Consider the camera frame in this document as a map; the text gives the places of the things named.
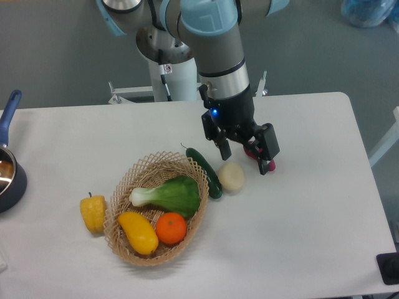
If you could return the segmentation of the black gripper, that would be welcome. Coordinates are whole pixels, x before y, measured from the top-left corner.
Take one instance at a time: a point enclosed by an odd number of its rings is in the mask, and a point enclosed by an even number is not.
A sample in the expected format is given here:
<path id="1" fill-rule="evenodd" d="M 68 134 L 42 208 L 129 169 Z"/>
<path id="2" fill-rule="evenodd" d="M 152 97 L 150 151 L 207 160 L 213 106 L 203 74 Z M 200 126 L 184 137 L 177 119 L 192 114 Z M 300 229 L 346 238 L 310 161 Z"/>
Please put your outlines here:
<path id="1" fill-rule="evenodd" d="M 254 121 L 251 89 L 247 87 L 233 97 L 215 99 L 208 95 L 208 86 L 202 84 L 199 94 L 207 109 L 201 116 L 205 137 L 219 149 L 222 160 L 231 156 L 228 138 L 246 145 L 246 154 L 256 160 L 261 175 L 269 172 L 280 147 L 274 126 L 271 123 L 258 126 Z"/>

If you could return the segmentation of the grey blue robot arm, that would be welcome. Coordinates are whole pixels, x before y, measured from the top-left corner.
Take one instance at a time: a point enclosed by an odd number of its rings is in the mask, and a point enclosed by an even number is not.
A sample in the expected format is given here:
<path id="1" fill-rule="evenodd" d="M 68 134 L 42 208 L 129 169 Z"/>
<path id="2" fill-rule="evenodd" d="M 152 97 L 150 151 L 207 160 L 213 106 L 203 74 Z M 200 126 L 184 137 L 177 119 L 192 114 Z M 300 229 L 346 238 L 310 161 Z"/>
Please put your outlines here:
<path id="1" fill-rule="evenodd" d="M 239 25 L 269 16 L 286 1 L 99 1 L 103 18 L 115 34 L 146 32 L 138 46 L 161 65 L 193 59 L 205 107 L 205 137 L 221 157 L 231 156 L 230 141 L 243 145 L 261 174 L 273 169 L 279 145 L 270 123 L 254 120 Z"/>

